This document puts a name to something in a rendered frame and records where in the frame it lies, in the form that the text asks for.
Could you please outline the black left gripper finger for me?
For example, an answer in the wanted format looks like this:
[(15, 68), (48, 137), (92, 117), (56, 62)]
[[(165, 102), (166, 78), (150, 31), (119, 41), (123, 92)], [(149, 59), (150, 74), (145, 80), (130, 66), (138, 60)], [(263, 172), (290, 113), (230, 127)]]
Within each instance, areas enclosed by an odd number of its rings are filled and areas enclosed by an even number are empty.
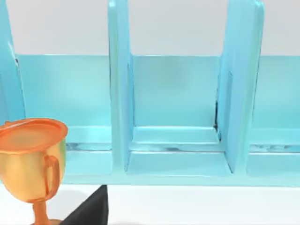
[(107, 185), (101, 185), (67, 216), (61, 225), (108, 225), (108, 215)]

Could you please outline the gold trophy cup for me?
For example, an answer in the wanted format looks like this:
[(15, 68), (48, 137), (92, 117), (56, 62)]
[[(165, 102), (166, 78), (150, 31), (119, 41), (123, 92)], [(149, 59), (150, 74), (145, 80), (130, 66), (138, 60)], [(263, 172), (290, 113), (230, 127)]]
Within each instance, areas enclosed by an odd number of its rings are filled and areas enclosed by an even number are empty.
[(67, 126), (58, 120), (28, 118), (0, 126), (0, 180), (12, 196), (31, 203), (33, 225), (59, 225), (49, 219), (46, 201), (53, 198), (66, 166)]

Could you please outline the light blue rack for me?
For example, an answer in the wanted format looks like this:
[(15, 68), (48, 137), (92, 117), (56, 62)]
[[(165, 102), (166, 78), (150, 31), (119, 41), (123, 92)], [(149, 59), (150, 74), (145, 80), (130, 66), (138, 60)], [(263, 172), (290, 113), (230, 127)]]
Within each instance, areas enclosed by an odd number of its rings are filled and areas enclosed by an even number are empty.
[(220, 56), (134, 55), (107, 8), (107, 56), (28, 55), (0, 0), (0, 124), (66, 124), (69, 184), (300, 187), (300, 56), (261, 55), (260, 0), (229, 0)]

